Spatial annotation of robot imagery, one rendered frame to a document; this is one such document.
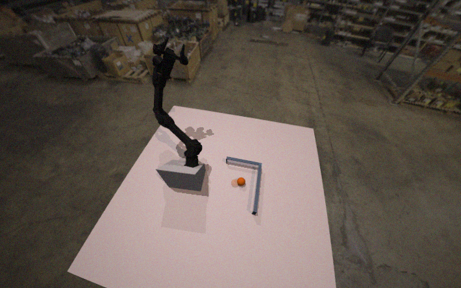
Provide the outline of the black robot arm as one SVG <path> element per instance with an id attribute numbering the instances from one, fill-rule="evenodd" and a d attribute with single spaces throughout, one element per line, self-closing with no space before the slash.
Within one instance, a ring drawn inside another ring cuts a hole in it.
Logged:
<path id="1" fill-rule="evenodd" d="M 162 109 L 162 95 L 166 86 L 167 80 L 171 79 L 170 74 L 172 69 L 166 69 L 162 64 L 163 59 L 155 55 L 153 57 L 153 85 L 154 85 L 154 107 L 155 118 L 159 125 L 171 130 L 184 144 L 186 151 L 186 164 L 184 166 L 194 168 L 198 166 L 198 156 L 202 151 L 202 145 L 196 139 L 190 139 L 174 122 L 174 120 Z M 158 73 L 161 74 L 158 74 Z"/>

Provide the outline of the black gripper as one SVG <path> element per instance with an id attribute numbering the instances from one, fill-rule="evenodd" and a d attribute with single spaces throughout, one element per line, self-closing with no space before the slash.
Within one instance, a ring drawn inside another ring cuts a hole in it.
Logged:
<path id="1" fill-rule="evenodd" d="M 154 44 L 153 45 L 153 52 L 154 54 L 157 54 L 158 56 L 161 56 L 161 54 L 165 55 L 164 57 L 164 61 L 163 61 L 163 66 L 166 68 L 166 69 L 173 69 L 173 66 L 174 66 L 174 63 L 175 63 L 175 60 L 179 60 L 180 64 L 184 64 L 184 65 L 187 65 L 188 64 L 188 58 L 184 55 L 184 44 L 182 46 L 182 50 L 181 50 L 181 56 L 176 56 L 174 54 L 171 54 L 171 53 L 168 53 L 166 51 L 164 51 L 167 43 L 168 43 L 168 40 L 169 40 L 169 36 L 165 39 L 165 41 L 162 43 L 162 44 Z"/>

